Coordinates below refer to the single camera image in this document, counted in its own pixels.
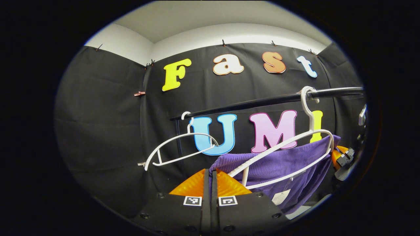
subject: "white hanger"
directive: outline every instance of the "white hanger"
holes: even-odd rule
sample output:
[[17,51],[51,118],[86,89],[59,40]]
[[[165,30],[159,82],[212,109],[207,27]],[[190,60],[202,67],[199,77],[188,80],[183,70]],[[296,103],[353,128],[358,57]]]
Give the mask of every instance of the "white hanger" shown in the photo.
[[[314,119],[314,115],[309,110],[308,105],[306,104],[306,93],[308,91],[316,91],[316,90],[314,88],[310,87],[310,86],[305,86],[298,93],[301,94],[300,98],[301,98],[303,110],[309,116],[309,130],[307,132],[302,133],[302,134],[296,135],[295,137],[289,138],[289,139],[287,139],[287,140],[285,140],[285,141],[283,141],[283,142],[281,142],[281,143],[273,146],[272,148],[270,148],[270,149],[268,149],[266,151],[263,151],[262,153],[258,154],[257,156],[255,156],[255,157],[247,160],[245,163],[243,163],[242,165],[238,166],[236,169],[234,169],[231,172],[229,172],[229,174],[228,174],[229,176],[234,177],[235,175],[237,175],[239,172],[241,172],[243,170],[244,171],[244,174],[243,174],[243,178],[242,178],[242,185],[245,186],[247,189],[255,189],[255,188],[259,188],[259,187],[262,187],[262,186],[270,185],[270,184],[273,184],[273,183],[276,183],[276,182],[280,182],[280,181],[285,180],[285,179],[288,179],[290,177],[293,178],[293,176],[295,176],[295,175],[297,175],[299,173],[302,173],[302,172],[306,171],[308,168],[312,167],[313,165],[315,165],[316,163],[318,163],[319,161],[321,161],[326,155],[328,155],[330,152],[332,152],[332,150],[334,149],[334,137],[333,137],[332,133],[330,131],[328,131],[328,130],[325,130],[325,129],[317,129],[317,130],[315,130],[315,119]],[[302,168],[302,169],[300,169],[300,170],[298,170],[296,172],[293,172],[293,173],[291,173],[289,175],[286,175],[286,176],[283,176],[281,178],[274,179],[274,180],[271,180],[271,181],[268,181],[268,182],[265,182],[265,183],[255,184],[255,185],[251,185],[251,186],[248,186],[248,187],[246,186],[247,180],[248,180],[249,166],[251,164],[253,164],[254,162],[258,161],[259,159],[267,156],[268,154],[270,154],[270,153],[272,153],[272,152],[274,152],[274,151],[276,151],[276,150],[278,150],[278,149],[286,146],[287,144],[289,144],[289,143],[291,143],[293,141],[296,141],[298,139],[301,139],[301,138],[304,138],[304,137],[307,137],[307,136],[310,136],[310,135],[313,135],[313,134],[316,134],[316,133],[325,133],[325,134],[328,134],[329,137],[330,137],[329,148],[327,149],[327,151],[325,152],[325,154],[322,157],[318,158],[316,161],[312,162],[308,166],[306,166],[306,167],[304,167],[304,168]]]
[[[186,112],[184,112],[183,114],[182,114],[182,116],[181,116],[181,120],[184,120],[184,117],[185,117],[185,115],[186,114],[189,114],[190,112],[188,112],[188,111],[186,111]],[[163,143],[161,143],[158,147],[156,147],[155,148],[155,150],[153,150],[153,152],[150,154],[150,156],[147,158],[147,160],[146,160],[146,162],[143,162],[143,163],[138,163],[138,165],[143,165],[144,166],[144,170],[145,171],[147,171],[147,168],[149,167],[149,164],[150,164],[150,160],[152,159],[152,157],[153,157],[153,155],[155,155],[155,153],[157,152],[157,156],[158,156],[158,158],[159,158],[159,163],[153,163],[154,165],[157,165],[157,166],[161,166],[161,165],[166,165],[166,164],[169,164],[169,163],[172,163],[172,162],[175,162],[175,161],[179,161],[179,160],[182,160],[182,159],[185,159],[185,158],[188,158],[188,157],[191,157],[191,156],[194,156],[194,155],[197,155],[197,154],[199,154],[199,153],[202,153],[202,152],[205,152],[205,151],[207,151],[207,150],[210,150],[210,149],[212,149],[212,148],[214,148],[214,146],[219,146],[219,144],[217,143],[217,141],[216,141],[216,139],[214,139],[212,136],[210,136],[209,134],[204,134],[204,133],[191,133],[190,131],[189,131],[189,128],[191,127],[191,125],[192,125],[192,123],[194,122],[194,118],[193,117],[191,117],[191,122],[188,124],[188,126],[187,126],[187,133],[186,134],[181,134],[181,135],[178,135],[178,136],[176,136],[176,137],[173,137],[173,138],[171,138],[171,139],[168,139],[168,140],[166,140],[165,142],[163,142]],[[165,145],[165,144],[167,144],[167,143],[169,143],[170,141],[172,141],[172,140],[175,140],[175,139],[178,139],[178,138],[182,138],[182,137],[185,137],[185,136],[190,136],[190,135],[205,135],[205,136],[209,136],[210,137],[210,147],[209,148],[207,148],[207,149],[204,149],[204,150],[201,150],[201,151],[199,151],[199,152],[196,152],[196,153],[193,153],[193,154],[190,154],[190,155],[187,155],[187,156],[184,156],[184,157],[180,157],[180,158],[177,158],[177,159],[174,159],[174,160],[170,160],[170,161],[167,161],[167,162],[162,162],[162,159],[160,158],[160,151],[159,151],[159,149],[163,146],[163,145]]]

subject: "purple garment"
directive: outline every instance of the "purple garment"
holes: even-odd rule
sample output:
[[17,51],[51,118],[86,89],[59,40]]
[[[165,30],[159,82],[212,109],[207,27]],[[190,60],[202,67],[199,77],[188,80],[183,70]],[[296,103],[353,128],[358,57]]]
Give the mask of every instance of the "purple garment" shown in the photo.
[[[335,148],[341,138],[336,135],[333,135],[333,137]],[[281,178],[308,166],[325,154],[328,143],[329,136],[300,147],[270,153],[249,166],[247,186]],[[225,153],[219,156],[216,162],[210,167],[210,173],[216,168],[225,173],[229,173],[257,155],[258,153]],[[320,162],[308,168],[305,172],[294,176],[293,180],[288,178],[277,183],[250,190],[252,192],[262,191],[272,199],[276,193],[290,189],[289,194],[278,207],[284,211],[284,214],[291,214],[302,206],[318,188],[324,179],[331,162],[330,155],[328,154]],[[233,178],[242,182],[242,176],[243,171]]]

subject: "clothing rack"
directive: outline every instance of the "clothing rack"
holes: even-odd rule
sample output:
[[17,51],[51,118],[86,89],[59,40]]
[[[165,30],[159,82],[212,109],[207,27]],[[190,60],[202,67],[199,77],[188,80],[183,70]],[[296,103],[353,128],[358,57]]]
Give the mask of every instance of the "clothing rack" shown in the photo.
[[[363,90],[363,87],[344,87],[344,88],[336,88],[336,89],[320,89],[315,92],[308,92],[307,97],[309,100],[314,100],[315,98],[341,97],[341,96],[350,96],[350,95],[360,95],[364,93],[365,91]],[[249,108],[257,108],[257,107],[263,107],[263,106],[269,106],[269,105],[282,104],[282,103],[287,103],[287,102],[298,102],[300,100],[301,100],[301,97],[299,93],[284,94],[284,95],[280,95],[276,97],[239,102],[239,103],[235,103],[235,104],[225,106],[225,107],[220,107],[220,108],[197,111],[190,114],[186,114],[185,117],[190,118],[190,117],[196,117],[200,115],[209,115],[209,114],[229,112],[229,111],[235,111],[235,110],[244,110],[244,109],[249,109]],[[176,135],[180,134],[179,120],[181,120],[181,116],[182,115],[170,118],[171,121],[175,121]],[[182,156],[181,141],[177,139],[176,142],[178,145],[178,155]]]

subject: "white wall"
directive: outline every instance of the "white wall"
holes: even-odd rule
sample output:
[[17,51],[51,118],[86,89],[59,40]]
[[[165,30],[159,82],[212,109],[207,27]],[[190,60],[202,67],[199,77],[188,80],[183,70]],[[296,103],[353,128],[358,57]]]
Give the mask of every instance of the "white wall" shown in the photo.
[[266,43],[311,49],[319,53],[327,45],[302,34],[260,24],[219,24],[188,30],[153,44],[140,34],[117,24],[110,24],[86,42],[86,46],[99,47],[142,65],[150,59],[159,61],[188,50],[231,43]]
[[140,34],[117,24],[110,24],[92,36],[86,46],[113,52],[141,65],[150,62],[153,43]]

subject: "white ceiling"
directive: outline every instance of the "white ceiling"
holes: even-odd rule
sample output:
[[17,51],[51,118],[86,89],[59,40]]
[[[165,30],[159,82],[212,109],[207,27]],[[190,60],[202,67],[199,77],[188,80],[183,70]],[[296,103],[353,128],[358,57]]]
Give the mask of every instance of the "white ceiling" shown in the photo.
[[267,1],[154,1],[114,22],[153,43],[195,28],[254,23],[288,29],[329,45],[331,39],[300,17]]

